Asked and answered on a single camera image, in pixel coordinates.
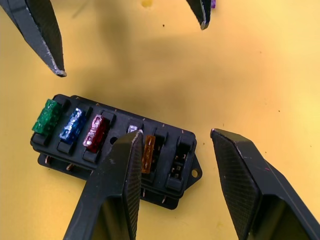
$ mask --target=red fuse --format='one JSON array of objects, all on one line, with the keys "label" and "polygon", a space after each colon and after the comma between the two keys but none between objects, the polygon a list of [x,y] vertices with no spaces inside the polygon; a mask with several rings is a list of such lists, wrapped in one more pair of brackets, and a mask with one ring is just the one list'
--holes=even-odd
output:
[{"label": "red fuse", "polygon": [[96,153],[105,139],[108,130],[109,121],[102,115],[97,114],[94,117],[91,128],[83,141],[83,146],[85,146],[90,152]]}]

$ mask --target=orange fuse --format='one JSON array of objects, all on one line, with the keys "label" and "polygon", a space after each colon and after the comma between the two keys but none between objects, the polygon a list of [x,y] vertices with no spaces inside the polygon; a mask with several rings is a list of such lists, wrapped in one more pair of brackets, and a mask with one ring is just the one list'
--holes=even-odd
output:
[{"label": "orange fuse", "polygon": [[147,135],[145,139],[144,152],[142,157],[142,173],[149,174],[152,162],[152,154],[156,143],[156,137]]}]

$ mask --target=yellow surface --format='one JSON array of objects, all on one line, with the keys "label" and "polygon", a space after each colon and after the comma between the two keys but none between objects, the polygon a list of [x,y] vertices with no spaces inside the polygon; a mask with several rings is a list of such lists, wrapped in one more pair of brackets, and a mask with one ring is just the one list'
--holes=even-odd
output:
[{"label": "yellow surface", "polygon": [[211,128],[254,141],[320,220],[320,1],[218,0],[205,31],[185,0],[85,2],[52,1],[66,78],[0,10],[1,240],[62,239],[78,202],[85,182],[38,165],[29,144],[58,93],[195,133],[202,179],[176,210],[142,201],[138,240],[237,239]]}]

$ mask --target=black plastic housing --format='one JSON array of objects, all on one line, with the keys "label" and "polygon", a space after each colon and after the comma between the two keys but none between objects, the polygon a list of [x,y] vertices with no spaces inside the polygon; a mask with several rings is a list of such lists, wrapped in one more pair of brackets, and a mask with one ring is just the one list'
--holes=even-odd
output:
[{"label": "black plastic housing", "polygon": [[[30,141],[33,149],[40,153],[40,165],[87,180],[99,161],[109,154],[114,141],[127,133],[129,125],[135,125],[143,130],[143,145],[147,135],[153,135],[156,142],[158,139],[163,143],[153,171],[142,174],[142,200],[175,209],[184,191],[202,177],[202,170],[195,155],[196,136],[192,132],[75,95],[68,97],[58,94],[53,100],[62,104],[63,109],[53,134],[44,137],[34,133]],[[76,107],[86,111],[87,121],[77,141],[69,145],[60,141],[59,133]],[[102,114],[110,121],[110,129],[100,150],[92,153],[86,150],[83,141],[97,114]],[[176,153],[181,154],[181,151],[185,152],[185,159],[179,178],[175,178],[171,176],[171,170],[175,164]],[[197,171],[197,177],[192,176],[192,170]]]}]

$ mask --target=black plastic claw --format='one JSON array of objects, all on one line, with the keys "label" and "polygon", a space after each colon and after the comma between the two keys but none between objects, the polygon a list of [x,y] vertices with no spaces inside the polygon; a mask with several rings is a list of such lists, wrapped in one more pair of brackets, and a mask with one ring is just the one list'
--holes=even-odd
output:
[{"label": "black plastic claw", "polygon": [[0,0],[0,5],[53,73],[65,77],[62,38],[50,0]]}]

